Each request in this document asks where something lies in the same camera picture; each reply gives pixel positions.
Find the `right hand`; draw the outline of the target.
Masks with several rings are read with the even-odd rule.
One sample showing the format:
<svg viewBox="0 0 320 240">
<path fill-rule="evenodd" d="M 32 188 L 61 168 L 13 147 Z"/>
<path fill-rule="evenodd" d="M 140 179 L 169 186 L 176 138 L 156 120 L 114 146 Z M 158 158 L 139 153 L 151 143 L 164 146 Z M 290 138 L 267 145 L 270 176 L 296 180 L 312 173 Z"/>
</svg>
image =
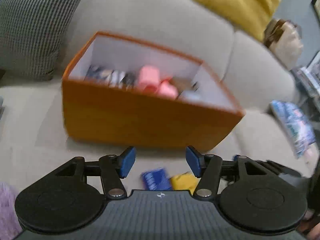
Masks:
<svg viewBox="0 0 320 240">
<path fill-rule="evenodd" d="M 303 220 L 297 230 L 302 233 L 306 239 L 319 240 L 319 212 L 315 212 L 309 219 Z"/>
</svg>

